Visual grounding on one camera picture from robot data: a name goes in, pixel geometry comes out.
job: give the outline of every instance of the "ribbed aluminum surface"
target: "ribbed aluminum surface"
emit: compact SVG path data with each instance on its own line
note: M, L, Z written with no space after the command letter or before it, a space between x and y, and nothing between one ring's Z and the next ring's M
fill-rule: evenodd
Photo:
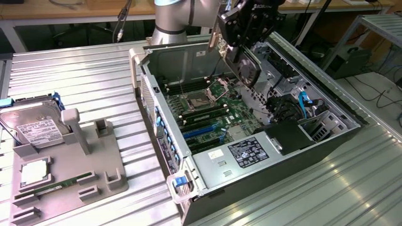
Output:
M402 48L402 16L396 14L365 15L361 21L365 26Z
M47 225L179 225L165 177L138 110L129 50L143 42L16 54L8 96L62 95L78 108L80 123L107 118L114 124L130 189L40 223ZM0 150L0 225L8 225L12 140L3 133Z
M353 102L286 41L277 35L271 37L370 121L370 126L321 163L194 225L397 225L402 221L402 147L393 137L396 133L365 113L365 107ZM127 192L47 224L82 225L91 220L91 225L181 225L130 85L127 50L135 43L19 54L14 59L12 96L58 90L67 107L80 110L83 123L102 117L113 121L130 178ZM11 140L3 136L0 225L8 225L10 151Z

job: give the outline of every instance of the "black chair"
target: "black chair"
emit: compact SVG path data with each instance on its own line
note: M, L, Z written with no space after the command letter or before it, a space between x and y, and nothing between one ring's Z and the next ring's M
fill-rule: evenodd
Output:
M62 33L56 33L56 29L55 29L55 25L48 25L50 30L51 30L51 34L52 34L52 39L54 39L54 43L56 46L62 47L63 42L60 41L60 38L64 37L66 35L70 35L80 30L86 31L86 39L87 39L87 45L91 45L91 31L97 30L105 33L109 33L111 36L114 34L114 31L111 30L111 23L107 22L106 23L106 27L98 26L97 23L83 23L79 25L75 24L68 24L70 28L62 32Z

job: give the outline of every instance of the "motherboard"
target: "motherboard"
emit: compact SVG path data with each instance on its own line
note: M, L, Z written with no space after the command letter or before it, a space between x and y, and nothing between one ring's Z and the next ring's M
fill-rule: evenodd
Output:
M242 100L239 84L221 75L167 87L166 100L193 154L247 137L262 126Z

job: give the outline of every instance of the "hard drive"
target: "hard drive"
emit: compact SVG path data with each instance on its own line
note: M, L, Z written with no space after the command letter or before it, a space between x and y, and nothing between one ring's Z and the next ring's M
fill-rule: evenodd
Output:
M11 101L8 107L0 109L0 124L18 145L44 148L63 143L63 135L71 133L60 120L63 108L59 99L46 95Z

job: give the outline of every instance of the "power supply label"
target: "power supply label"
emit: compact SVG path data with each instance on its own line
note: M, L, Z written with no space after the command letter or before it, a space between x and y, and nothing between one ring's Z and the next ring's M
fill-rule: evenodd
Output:
M247 168L270 158L255 137L249 138L234 145L229 145L229 150L242 168Z
M62 139L62 133L52 119L20 125L18 129L34 146Z

